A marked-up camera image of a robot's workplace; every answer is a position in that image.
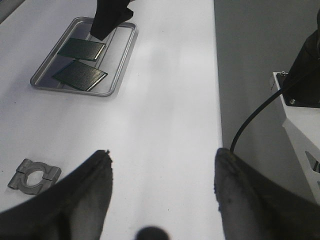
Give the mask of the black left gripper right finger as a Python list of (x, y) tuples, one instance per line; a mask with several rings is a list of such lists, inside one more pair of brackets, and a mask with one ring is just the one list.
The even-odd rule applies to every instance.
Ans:
[(318, 240), (320, 207), (271, 181), (227, 148), (215, 155), (214, 192), (227, 240)]

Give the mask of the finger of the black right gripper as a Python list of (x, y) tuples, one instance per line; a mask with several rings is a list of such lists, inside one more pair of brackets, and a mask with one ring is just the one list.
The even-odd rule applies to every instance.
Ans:
[(119, 24), (131, 19), (130, 0), (98, 0), (90, 34), (104, 40)]

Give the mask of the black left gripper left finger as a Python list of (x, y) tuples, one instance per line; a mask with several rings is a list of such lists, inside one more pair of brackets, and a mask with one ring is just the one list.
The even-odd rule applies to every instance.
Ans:
[(113, 191), (112, 159), (98, 150), (40, 195), (0, 214), (2, 240), (98, 240)]

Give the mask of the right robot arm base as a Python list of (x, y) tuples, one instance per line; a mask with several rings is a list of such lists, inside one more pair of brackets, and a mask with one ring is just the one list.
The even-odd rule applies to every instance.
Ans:
[(286, 94), (306, 105), (320, 103), (320, 15), (316, 17), (316, 30), (306, 38), (283, 87)]

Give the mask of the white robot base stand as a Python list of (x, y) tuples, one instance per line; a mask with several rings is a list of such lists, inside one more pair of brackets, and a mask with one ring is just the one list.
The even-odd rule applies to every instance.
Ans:
[(287, 93), (276, 104), (281, 125), (293, 146), (307, 183), (317, 204), (320, 203), (320, 106), (300, 103)]

